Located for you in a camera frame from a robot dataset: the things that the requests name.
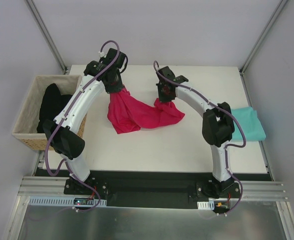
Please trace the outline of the pink t shirt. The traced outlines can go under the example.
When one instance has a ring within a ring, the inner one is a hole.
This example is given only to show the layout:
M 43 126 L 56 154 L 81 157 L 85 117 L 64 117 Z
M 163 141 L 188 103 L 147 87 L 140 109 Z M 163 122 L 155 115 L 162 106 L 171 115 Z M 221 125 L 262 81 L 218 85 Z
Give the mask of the pink t shirt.
M 117 134 L 175 125 L 185 116 L 171 101 L 162 103 L 156 98 L 150 106 L 131 96 L 125 87 L 111 93 L 109 99 L 107 119 Z

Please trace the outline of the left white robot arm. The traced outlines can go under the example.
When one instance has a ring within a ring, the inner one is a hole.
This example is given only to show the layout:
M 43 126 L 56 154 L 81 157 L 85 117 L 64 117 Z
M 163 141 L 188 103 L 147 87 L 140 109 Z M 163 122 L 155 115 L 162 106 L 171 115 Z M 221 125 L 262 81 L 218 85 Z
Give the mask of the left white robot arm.
M 46 147 L 53 148 L 62 157 L 72 178 L 78 179 L 76 190 L 83 195 L 92 191 L 93 183 L 88 179 L 90 169 L 83 154 L 85 141 L 78 135 L 79 128 L 102 92 L 118 93 L 123 89 L 121 73 L 127 64 L 127 55 L 117 49 L 110 48 L 106 54 L 101 52 L 99 61 L 87 64 L 79 86 L 63 110 L 43 123 Z

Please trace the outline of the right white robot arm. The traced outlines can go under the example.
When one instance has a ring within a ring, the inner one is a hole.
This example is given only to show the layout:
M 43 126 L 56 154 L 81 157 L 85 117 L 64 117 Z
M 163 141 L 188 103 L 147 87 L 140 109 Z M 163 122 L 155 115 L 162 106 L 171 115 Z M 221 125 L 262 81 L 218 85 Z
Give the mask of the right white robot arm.
M 175 76 L 169 66 L 160 68 L 157 61 L 153 63 L 159 82 L 156 84 L 160 102 L 169 103 L 176 98 L 187 103 L 202 117 L 202 136 L 210 145 L 213 171 L 212 192 L 217 197 L 224 197 L 234 183 L 229 167 L 228 144 L 235 131 L 228 103 L 212 103 L 203 94 L 197 93 L 188 84 L 183 75 Z

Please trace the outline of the black t shirt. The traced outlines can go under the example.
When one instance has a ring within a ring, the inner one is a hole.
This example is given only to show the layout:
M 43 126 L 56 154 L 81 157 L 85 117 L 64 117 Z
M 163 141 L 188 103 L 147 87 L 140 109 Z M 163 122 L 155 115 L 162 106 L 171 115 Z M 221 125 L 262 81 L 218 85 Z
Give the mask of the black t shirt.
M 61 94 L 55 83 L 50 84 L 46 88 L 39 110 L 37 133 L 44 133 L 44 121 L 53 120 L 65 108 L 71 98 L 71 94 Z

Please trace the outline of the wicker laundry basket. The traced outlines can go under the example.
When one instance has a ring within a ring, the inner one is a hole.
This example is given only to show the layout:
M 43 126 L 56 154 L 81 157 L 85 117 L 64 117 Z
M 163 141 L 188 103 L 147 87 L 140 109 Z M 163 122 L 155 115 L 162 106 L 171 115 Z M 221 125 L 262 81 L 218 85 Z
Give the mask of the wicker laundry basket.
M 82 81 L 81 75 L 37 75 L 29 88 L 12 135 L 34 151 L 44 151 L 47 138 L 37 132 L 39 113 L 46 88 L 56 84 L 60 92 L 73 95 Z

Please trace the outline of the folded teal t shirt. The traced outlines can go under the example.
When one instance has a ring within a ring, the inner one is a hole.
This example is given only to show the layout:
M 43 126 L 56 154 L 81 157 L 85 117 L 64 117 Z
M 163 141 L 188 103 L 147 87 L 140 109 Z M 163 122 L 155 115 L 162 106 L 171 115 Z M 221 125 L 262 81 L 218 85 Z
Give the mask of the folded teal t shirt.
M 247 142 L 259 142 L 266 139 L 257 111 L 251 106 L 232 109 L 231 113 L 240 124 Z

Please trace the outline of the left rear aluminium post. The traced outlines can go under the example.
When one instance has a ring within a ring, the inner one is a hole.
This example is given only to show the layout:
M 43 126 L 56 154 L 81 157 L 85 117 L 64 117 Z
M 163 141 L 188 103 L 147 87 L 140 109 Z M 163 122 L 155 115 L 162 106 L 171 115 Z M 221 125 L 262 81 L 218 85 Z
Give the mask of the left rear aluminium post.
M 66 74 L 68 71 L 68 66 L 63 60 L 34 0 L 24 0 L 27 8 L 29 9 L 35 23 L 37 24 L 45 42 L 47 43 L 55 61 L 57 62 L 59 68 L 61 69 L 63 74 Z

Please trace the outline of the aluminium post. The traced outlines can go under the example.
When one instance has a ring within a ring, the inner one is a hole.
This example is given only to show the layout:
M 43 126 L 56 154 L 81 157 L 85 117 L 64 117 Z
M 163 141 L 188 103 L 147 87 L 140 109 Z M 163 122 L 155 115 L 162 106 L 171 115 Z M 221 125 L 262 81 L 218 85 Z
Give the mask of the aluminium post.
M 63 60 L 34 0 L 24 0 L 27 8 L 29 9 L 35 23 L 37 24 L 45 42 L 47 43 L 55 61 L 57 62 L 59 68 L 61 69 L 63 74 L 66 74 L 68 71 L 68 66 Z
M 280 15 L 282 14 L 282 12 L 284 11 L 285 7 L 288 5 L 289 2 L 290 0 L 280 0 L 278 2 L 276 8 L 272 12 L 270 18 L 268 19 L 258 39 L 256 40 L 255 44 L 250 50 L 250 53 L 247 56 L 245 62 L 243 63 L 242 67 L 239 69 L 239 73 L 241 76 L 245 74 L 246 70 L 248 69 L 255 55 L 258 53 L 260 47 L 263 45 L 269 32 L 272 30 L 273 26 L 276 24 L 277 20 L 279 19 Z

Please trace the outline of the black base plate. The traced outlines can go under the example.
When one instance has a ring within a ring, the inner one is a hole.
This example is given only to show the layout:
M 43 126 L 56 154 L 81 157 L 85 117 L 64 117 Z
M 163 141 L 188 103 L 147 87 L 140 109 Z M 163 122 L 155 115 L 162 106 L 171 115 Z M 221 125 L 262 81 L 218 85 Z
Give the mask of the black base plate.
M 65 195 L 105 200 L 109 207 L 196 209 L 209 199 L 237 201 L 240 185 L 232 178 L 218 183 L 211 173 L 92 170 L 85 184 L 69 177 Z

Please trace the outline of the aluminium rail frame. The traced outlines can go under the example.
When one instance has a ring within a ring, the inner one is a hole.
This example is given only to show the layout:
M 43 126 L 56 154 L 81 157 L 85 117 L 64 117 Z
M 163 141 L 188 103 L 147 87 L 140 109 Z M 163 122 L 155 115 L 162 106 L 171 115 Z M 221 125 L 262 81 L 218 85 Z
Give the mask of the aluminium rail frame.
M 291 196 L 284 182 L 275 181 L 265 169 L 257 149 L 230 151 L 233 173 L 242 185 L 240 197 L 231 200 L 231 211 L 216 215 L 211 210 L 98 206 L 75 212 L 71 206 L 30 205 L 30 197 L 75 197 L 64 194 L 67 170 L 51 177 L 44 170 L 42 151 L 31 173 L 23 177 L 8 227 L 7 240 L 294 240 Z M 115 156 L 86 155 L 91 171 L 211 173 L 207 153 L 148 151 Z

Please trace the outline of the right rear aluminium post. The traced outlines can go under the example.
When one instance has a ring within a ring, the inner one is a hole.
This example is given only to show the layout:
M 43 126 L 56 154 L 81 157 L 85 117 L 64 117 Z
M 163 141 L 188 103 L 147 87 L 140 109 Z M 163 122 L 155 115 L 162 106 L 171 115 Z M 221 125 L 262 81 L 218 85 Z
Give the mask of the right rear aluminium post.
M 276 24 L 277 20 L 279 19 L 280 15 L 282 14 L 282 12 L 284 11 L 285 7 L 288 5 L 289 2 L 290 0 L 280 0 L 278 2 L 276 8 L 272 12 L 270 18 L 268 19 L 258 39 L 256 40 L 255 44 L 250 50 L 250 53 L 247 56 L 245 62 L 243 63 L 242 67 L 239 69 L 239 73 L 241 76 L 245 74 L 246 70 L 248 69 L 255 55 L 258 53 L 260 47 L 263 45 L 269 32 L 272 30 L 273 26 Z

